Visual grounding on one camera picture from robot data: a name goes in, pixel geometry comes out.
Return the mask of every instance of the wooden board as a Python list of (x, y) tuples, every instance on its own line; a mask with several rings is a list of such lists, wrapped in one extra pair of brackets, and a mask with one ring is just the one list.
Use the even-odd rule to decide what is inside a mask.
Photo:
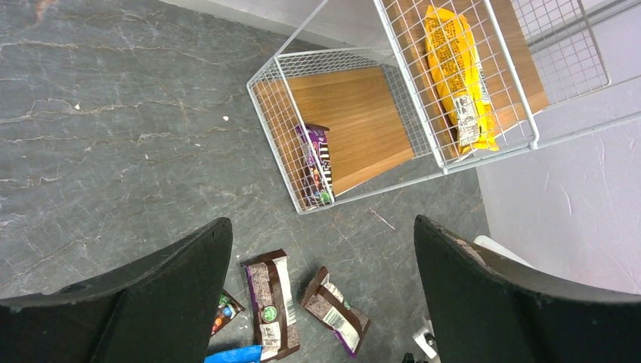
[[(327, 139), (335, 194), (341, 194), (413, 157), (412, 147), (379, 67), (298, 77), (288, 82), (305, 123), (330, 128)], [(282, 83), (278, 87), (274, 86), (275, 83), (278, 82), (270, 82), (269, 85), (263, 82), (256, 86), (260, 102), (281, 99), (281, 96), (269, 95), (275, 89), (284, 92)], [(272, 108), (271, 112), (264, 110), (266, 119), (290, 179), (295, 181), (295, 189), (300, 190), (302, 165), (299, 160), (302, 153), (296, 153), (299, 143), (293, 131), (297, 120), (294, 117), (283, 118), (290, 112), (283, 112), (282, 107)]]
[[(500, 51), (497, 34), (482, 2), (479, 0), (382, 0), (382, 2), (387, 8), (386, 11), (399, 44), (404, 49), (404, 57), (423, 104), (433, 106), (428, 112), (433, 112), (430, 116), (438, 143), (449, 145), (443, 150), (446, 160), (457, 159), (459, 155), (454, 148), (453, 136), (448, 131), (452, 129), (452, 125), (444, 115), (441, 105), (434, 102), (439, 97), (436, 97), (436, 90), (432, 87), (433, 81), (428, 73), (424, 19), (429, 5), (464, 15), (472, 27), (478, 54), (487, 76), (488, 91), (494, 109), (497, 111), (498, 125), (494, 132), (496, 134), (505, 132), (525, 118), (519, 95), (514, 87), (514, 80), (507, 71), (506, 58)], [(549, 102), (512, 3), (510, 0), (491, 0), (491, 3), (530, 108), (532, 112), (538, 112)]]

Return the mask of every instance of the white label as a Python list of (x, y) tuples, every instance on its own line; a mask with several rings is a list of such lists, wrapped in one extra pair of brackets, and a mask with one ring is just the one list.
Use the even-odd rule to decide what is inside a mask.
[(285, 302), (285, 313), (287, 317), (287, 326), (296, 323), (296, 313), (294, 311), (294, 300), (292, 298), (292, 288), (290, 286), (290, 274), (287, 272), (287, 258), (280, 257), (274, 260), (276, 271), (280, 279), (280, 290), (283, 292), (283, 301)]
[(325, 288), (327, 289), (327, 291), (331, 292), (331, 293), (332, 293), (332, 295), (334, 295), (334, 297), (336, 297), (336, 299), (337, 299), (340, 303), (342, 303), (342, 301), (345, 299), (345, 297), (344, 297), (344, 296), (342, 295), (342, 293), (339, 291), (339, 288), (338, 288), (338, 287), (336, 287), (336, 286), (335, 286), (334, 284), (332, 284), (331, 282), (326, 282), (325, 284), (323, 284), (323, 287), (325, 287)]
[(483, 66), (481, 65), (481, 60), (478, 58), (478, 49), (474, 47), (474, 54), (476, 54), (476, 70), (478, 71), (478, 77), (481, 80), (481, 100), (484, 104), (490, 103), (490, 94), (488, 93), (488, 83), (485, 81), (485, 72), (483, 71)]
[(280, 325), (278, 321), (259, 325), (262, 336), (261, 361), (274, 357), (280, 348)]
[(358, 346), (358, 342), (361, 338), (358, 336), (356, 329), (349, 324), (345, 317), (342, 316), (335, 307), (332, 306), (327, 314), (325, 314), (323, 321), (340, 334), (349, 350), (352, 352), (356, 351), (356, 347)]
[(476, 122), (476, 112), (472, 98), (469, 95), (455, 97), (454, 109), (457, 112), (460, 145), (466, 146), (477, 142), (481, 133)]

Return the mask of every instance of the gray marble floor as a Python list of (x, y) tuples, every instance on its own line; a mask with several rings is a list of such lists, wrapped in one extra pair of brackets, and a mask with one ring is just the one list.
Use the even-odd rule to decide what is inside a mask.
[[(414, 216), (487, 234), (473, 170), (298, 216), (245, 89), (282, 36), (152, 0), (0, 4), (0, 297), (56, 291), (227, 216), (225, 286), (243, 304), (238, 262), (282, 247), (294, 291), (326, 265), (371, 317), (357, 361), (416, 351)], [(298, 315), (302, 351), (283, 361), (351, 361)], [(212, 345), (251, 343), (250, 316)]]

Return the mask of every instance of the purple candy wrapper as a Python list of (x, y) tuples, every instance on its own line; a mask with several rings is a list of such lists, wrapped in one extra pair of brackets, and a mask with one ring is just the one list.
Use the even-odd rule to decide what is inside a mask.
[[(332, 201), (332, 163), (330, 162), (330, 146), (327, 143), (325, 132), (329, 131), (327, 127), (308, 124), (305, 125), (307, 135), (311, 141), (311, 146), (307, 145), (304, 129), (301, 126), (296, 127), (296, 133), (303, 142), (303, 154), (305, 155), (305, 170), (302, 175), (303, 190), (305, 191), (305, 204), (307, 206), (325, 206)], [(314, 161), (314, 154), (318, 155), (320, 160), (319, 170)], [(321, 175), (325, 176), (328, 188), (325, 188)]]
[(243, 263), (254, 311), (254, 336), (262, 346), (261, 363), (298, 352), (300, 336), (283, 250), (264, 253)]

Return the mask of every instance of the snack package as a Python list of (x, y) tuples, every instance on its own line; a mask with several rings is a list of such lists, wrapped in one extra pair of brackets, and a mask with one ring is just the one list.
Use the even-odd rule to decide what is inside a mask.
[[(307, 206), (324, 206), (332, 201), (332, 163), (330, 162), (330, 146), (327, 143), (325, 132), (329, 131), (327, 127), (308, 124), (305, 125), (307, 135), (311, 141), (311, 147), (303, 146), (305, 155), (304, 175), (302, 176), (303, 190), (305, 191), (305, 204)], [(307, 145), (305, 130), (301, 126), (296, 127), (296, 133), (301, 138), (303, 145)], [(314, 154), (318, 155), (320, 160), (319, 170), (314, 161)], [(323, 185), (321, 174), (325, 175), (328, 188)]]
[(425, 28), (427, 63), (441, 104), (457, 127), (459, 153), (499, 150), (494, 110), (467, 19), (430, 5)]
[(218, 311), (212, 327), (212, 335), (219, 332), (225, 325), (229, 324), (231, 319), (236, 318), (239, 312), (244, 312), (245, 308), (238, 303), (231, 295), (223, 290), (221, 298), (218, 301)]
[(276, 250), (243, 263), (254, 308), (254, 334), (261, 362), (282, 359), (300, 349), (287, 254)]
[(330, 273), (325, 266), (307, 286), (301, 305), (339, 338), (349, 355), (356, 356), (370, 327), (370, 319), (352, 308), (330, 283)]
[(205, 363), (259, 363), (261, 351), (261, 346), (244, 346), (210, 355)]

